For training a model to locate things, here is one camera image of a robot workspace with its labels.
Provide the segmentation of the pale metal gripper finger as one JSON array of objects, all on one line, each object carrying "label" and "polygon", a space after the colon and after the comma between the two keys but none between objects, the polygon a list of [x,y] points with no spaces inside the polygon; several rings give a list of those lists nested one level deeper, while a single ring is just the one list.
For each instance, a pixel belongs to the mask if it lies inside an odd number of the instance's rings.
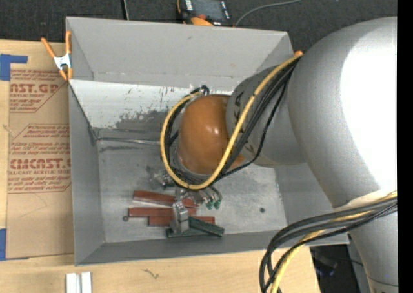
[{"label": "pale metal gripper finger", "polygon": [[172,205],[172,220],[170,221],[170,228],[175,234],[178,234],[181,231],[180,210],[181,210],[181,203],[175,202]]},{"label": "pale metal gripper finger", "polygon": [[179,209],[179,231],[180,233],[186,232],[190,228],[189,214],[185,207]]}]

